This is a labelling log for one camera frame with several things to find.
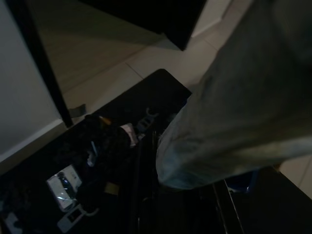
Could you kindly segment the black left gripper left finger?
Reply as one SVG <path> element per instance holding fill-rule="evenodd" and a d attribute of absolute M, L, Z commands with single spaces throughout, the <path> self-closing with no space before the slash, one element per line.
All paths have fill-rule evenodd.
<path fill-rule="evenodd" d="M 159 134 L 147 133 L 138 150 L 137 233 L 166 234 L 164 200 L 156 172 L 156 151 Z"/>

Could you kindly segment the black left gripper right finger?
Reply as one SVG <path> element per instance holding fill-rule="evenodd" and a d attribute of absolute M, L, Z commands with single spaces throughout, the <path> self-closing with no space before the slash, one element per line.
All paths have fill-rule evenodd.
<path fill-rule="evenodd" d="M 222 180 L 214 183 L 213 189 L 225 233 L 244 234 L 239 215 L 237 214 L 226 181 Z"/>

